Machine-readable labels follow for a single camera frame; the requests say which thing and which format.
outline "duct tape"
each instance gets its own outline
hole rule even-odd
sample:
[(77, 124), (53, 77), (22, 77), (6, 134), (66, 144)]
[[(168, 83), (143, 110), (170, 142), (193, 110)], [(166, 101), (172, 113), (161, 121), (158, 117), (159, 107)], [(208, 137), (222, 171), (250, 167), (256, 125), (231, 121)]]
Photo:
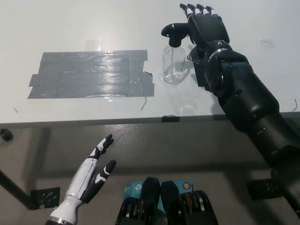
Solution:
[(41, 63), (114, 63), (120, 61), (147, 61), (147, 50), (101, 52), (45, 52)]
[(115, 73), (115, 72), (142, 72), (144, 68), (143, 61), (123, 61), (116, 63), (41, 63), (38, 73), (39, 74), (59, 74), (64, 72), (77, 72), (77, 73)]
[(148, 72), (124, 73), (77, 73), (65, 72), (56, 75), (33, 74), (29, 87), (39, 86), (86, 86), (107, 84), (152, 84), (153, 76)]
[(147, 50), (45, 52), (28, 98), (151, 97)]
[(33, 87), (28, 98), (152, 97), (154, 84)]

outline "table surface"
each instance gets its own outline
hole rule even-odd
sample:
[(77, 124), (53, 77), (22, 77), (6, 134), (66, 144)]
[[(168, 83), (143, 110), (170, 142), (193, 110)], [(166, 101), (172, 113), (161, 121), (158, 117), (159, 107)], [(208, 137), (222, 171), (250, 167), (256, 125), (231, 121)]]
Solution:
[[(181, 0), (15, 0), (0, 3), (0, 125), (25, 127), (55, 124), (159, 122), (166, 115), (180, 120), (223, 114), (216, 98), (189, 75), (179, 85), (162, 81), (162, 51), (168, 39), (161, 30), (184, 23)], [(300, 102), (300, 2), (203, 0), (227, 27), (234, 50), (249, 59), (255, 73), (292, 113)], [(32, 74), (44, 52), (86, 51), (90, 40), (101, 50), (148, 50), (144, 71), (153, 74), (155, 96), (27, 99)], [(182, 46), (188, 51), (188, 38)], [(293, 111), (299, 114), (300, 107)]]

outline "metal bracket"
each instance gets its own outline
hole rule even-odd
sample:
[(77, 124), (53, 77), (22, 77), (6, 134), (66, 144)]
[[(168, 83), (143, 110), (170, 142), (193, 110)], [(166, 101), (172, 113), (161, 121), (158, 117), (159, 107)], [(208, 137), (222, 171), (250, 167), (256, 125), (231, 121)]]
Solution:
[(39, 207), (44, 205), (45, 209), (53, 208), (60, 204), (60, 187), (32, 190), (30, 198), (36, 202)]

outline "robotic hand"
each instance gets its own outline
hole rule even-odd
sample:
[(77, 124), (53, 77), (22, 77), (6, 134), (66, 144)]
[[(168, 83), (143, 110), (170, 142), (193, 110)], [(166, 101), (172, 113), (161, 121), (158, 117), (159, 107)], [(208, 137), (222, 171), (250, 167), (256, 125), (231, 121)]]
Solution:
[(222, 18), (212, 7), (199, 4), (180, 4), (180, 7), (187, 16), (191, 41), (197, 45), (192, 51), (192, 61), (205, 60), (208, 63), (215, 54), (231, 49)]
[(94, 175), (99, 157), (113, 143), (113, 135), (104, 138), (84, 160), (77, 170), (66, 192), (64, 201), (54, 210), (46, 225), (76, 225), (78, 208), (89, 203), (104, 185), (109, 174), (113, 171), (116, 161), (111, 160), (103, 171)]

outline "gray floor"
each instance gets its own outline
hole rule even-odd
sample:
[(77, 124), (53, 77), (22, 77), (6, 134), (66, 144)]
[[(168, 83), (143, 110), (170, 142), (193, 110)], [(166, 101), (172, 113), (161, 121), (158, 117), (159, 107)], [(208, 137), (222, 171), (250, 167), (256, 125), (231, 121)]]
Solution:
[[(0, 140), (0, 169), (27, 193), (32, 189), (67, 190), (78, 166), (106, 135), (115, 143), (101, 156), (117, 166), (107, 183), (79, 209), (79, 225), (112, 225), (131, 181), (192, 180), (204, 190), (220, 225), (298, 224), (284, 198), (251, 201), (246, 181), (269, 178), (269, 170), (253, 144), (228, 121), (135, 124), (68, 128), (12, 129), (12, 142)], [(52, 209), (26, 210), (0, 188), (0, 224), (41, 225)]]

